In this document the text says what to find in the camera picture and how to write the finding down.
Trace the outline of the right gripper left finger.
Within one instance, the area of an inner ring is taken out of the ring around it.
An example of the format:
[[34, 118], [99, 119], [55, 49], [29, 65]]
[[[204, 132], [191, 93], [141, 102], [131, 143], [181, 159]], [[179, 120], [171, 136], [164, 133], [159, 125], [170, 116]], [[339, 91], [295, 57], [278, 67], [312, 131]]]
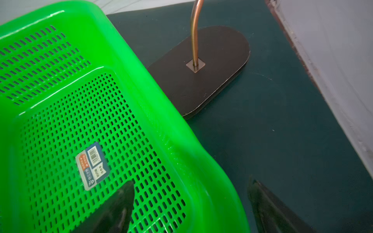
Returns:
[[134, 183], [127, 181], [73, 232], [127, 233], [134, 210], [134, 199]]

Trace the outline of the green plastic basket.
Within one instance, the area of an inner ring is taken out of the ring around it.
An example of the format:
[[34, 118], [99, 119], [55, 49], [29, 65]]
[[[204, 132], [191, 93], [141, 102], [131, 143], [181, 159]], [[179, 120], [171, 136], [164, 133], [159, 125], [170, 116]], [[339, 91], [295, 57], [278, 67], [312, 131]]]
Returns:
[[73, 233], [127, 181], [127, 233], [248, 233], [228, 176], [99, 6], [1, 25], [1, 232]]

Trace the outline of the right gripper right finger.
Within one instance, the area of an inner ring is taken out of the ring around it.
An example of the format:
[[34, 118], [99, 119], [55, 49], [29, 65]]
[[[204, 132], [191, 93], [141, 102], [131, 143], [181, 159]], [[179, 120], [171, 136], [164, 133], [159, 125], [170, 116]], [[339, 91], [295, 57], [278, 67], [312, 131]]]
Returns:
[[251, 181], [248, 199], [260, 233], [316, 232], [260, 181]]

